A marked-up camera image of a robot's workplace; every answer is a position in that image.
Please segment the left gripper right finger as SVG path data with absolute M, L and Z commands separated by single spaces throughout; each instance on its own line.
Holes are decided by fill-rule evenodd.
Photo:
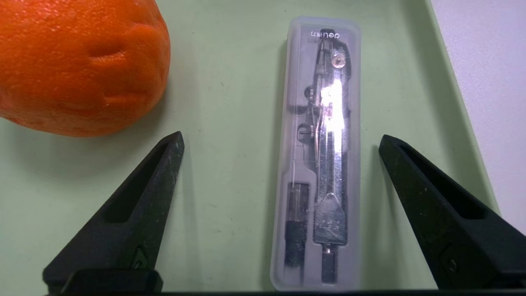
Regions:
M 524 234 L 407 142 L 379 154 L 439 289 L 525 289 Z

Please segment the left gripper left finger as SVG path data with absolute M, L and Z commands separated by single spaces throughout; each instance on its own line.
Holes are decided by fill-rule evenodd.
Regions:
M 161 139 L 43 271 L 51 294 L 159 294 L 156 262 L 185 144 Z

